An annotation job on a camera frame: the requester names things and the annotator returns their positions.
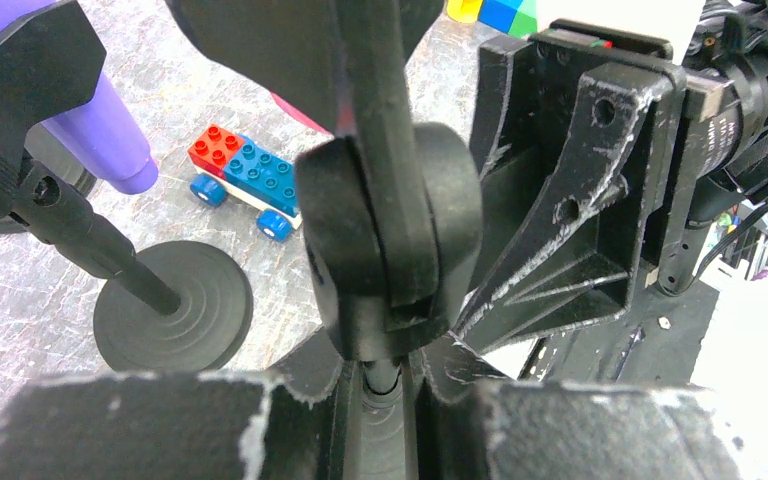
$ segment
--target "purple object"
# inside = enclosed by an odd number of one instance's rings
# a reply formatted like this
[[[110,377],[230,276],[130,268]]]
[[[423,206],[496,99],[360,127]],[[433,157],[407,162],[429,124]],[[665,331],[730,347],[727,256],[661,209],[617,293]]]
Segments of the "purple object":
[[[52,0],[0,1],[0,31],[22,15]],[[42,122],[93,175],[122,193],[148,190],[157,181],[157,164],[130,112],[102,74],[86,105]]]

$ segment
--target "toy block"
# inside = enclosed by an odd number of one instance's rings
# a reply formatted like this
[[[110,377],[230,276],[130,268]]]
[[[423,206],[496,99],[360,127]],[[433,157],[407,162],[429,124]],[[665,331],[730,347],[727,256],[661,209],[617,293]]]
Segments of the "toy block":
[[[257,217],[257,228],[276,242],[283,242],[293,233],[293,226],[274,210],[264,210]]]
[[[508,33],[521,3],[522,0],[484,0],[478,21]]]
[[[522,38],[537,32],[537,0],[523,0],[517,8],[508,35]]]
[[[293,165],[258,147],[242,136],[243,147],[225,166],[231,185],[290,217],[298,214]]]
[[[475,23],[482,3],[484,0],[449,0],[446,13],[456,22]]]
[[[225,178],[224,168],[243,147],[245,140],[216,125],[207,130],[187,150],[193,163],[220,178]]]

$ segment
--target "table surface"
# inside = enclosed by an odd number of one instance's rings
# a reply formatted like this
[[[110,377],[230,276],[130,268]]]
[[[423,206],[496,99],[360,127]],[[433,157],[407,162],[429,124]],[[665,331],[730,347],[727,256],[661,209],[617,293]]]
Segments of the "table surface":
[[[186,239],[233,256],[249,276],[255,307],[249,335],[225,368],[267,367],[319,325],[301,234],[278,244],[256,229],[254,208],[233,200],[204,206],[189,191],[195,171],[186,151],[211,123],[288,161],[328,136],[295,122],[262,87],[205,59],[161,0],[81,5],[107,48],[104,71],[160,166],[147,193],[126,196],[100,184],[90,201],[137,249]],[[480,24],[437,21],[407,69],[417,121],[444,122],[468,138],[476,49],[494,35]],[[30,235],[0,236],[0,410],[30,378],[107,369],[92,336],[102,285]]]

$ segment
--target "green block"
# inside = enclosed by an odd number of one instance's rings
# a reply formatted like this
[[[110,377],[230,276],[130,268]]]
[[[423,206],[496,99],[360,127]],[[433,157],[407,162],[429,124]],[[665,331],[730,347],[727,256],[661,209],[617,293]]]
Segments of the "green block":
[[[533,3],[533,1],[534,0],[525,0],[523,5],[530,2]],[[522,38],[535,32],[537,32],[537,15],[529,16],[528,14],[523,13],[522,10],[517,11],[513,23],[511,23],[511,28],[508,30],[508,35]]]
[[[537,18],[537,0],[522,0],[517,10],[531,18]]]

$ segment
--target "round rubber base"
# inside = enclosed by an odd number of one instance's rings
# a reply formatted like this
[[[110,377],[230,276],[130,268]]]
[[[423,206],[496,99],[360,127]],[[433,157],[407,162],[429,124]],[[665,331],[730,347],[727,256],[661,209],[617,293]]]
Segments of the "round rubber base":
[[[167,242],[137,258],[181,296],[161,315],[118,283],[102,288],[93,333],[113,370],[198,371],[219,368],[239,350],[251,326],[246,274],[222,250],[198,242]]]

